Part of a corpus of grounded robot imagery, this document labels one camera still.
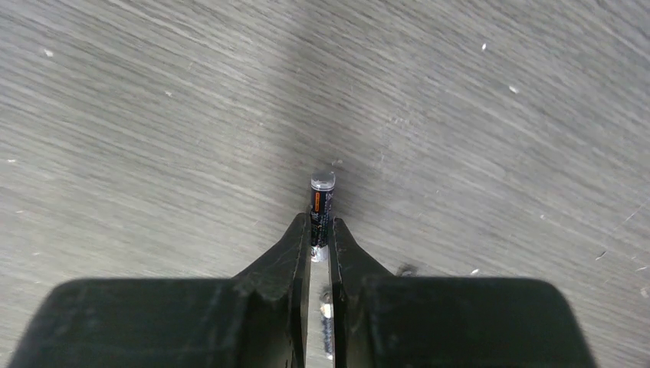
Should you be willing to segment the black battery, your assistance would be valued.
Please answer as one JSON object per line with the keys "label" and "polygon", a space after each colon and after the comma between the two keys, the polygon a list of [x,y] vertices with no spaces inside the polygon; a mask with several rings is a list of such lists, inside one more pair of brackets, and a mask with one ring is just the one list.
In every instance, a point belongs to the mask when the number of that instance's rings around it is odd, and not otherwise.
{"label": "black battery", "polygon": [[321,170],[310,179],[311,261],[326,261],[328,253],[328,224],[330,221],[336,175],[331,170]]}

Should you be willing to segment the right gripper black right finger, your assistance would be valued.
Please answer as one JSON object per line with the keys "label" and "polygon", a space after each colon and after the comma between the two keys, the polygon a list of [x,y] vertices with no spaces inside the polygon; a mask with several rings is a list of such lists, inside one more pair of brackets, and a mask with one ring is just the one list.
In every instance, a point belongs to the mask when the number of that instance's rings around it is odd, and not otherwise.
{"label": "right gripper black right finger", "polygon": [[329,224],[337,367],[594,367],[573,311],[534,278],[399,277]]}

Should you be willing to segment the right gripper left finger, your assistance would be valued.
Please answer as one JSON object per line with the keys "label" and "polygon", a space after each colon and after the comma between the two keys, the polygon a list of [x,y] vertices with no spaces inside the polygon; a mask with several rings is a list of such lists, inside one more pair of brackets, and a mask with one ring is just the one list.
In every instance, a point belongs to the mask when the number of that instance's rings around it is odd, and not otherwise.
{"label": "right gripper left finger", "polygon": [[232,278],[81,278],[43,300],[12,367],[302,367],[310,221]]}

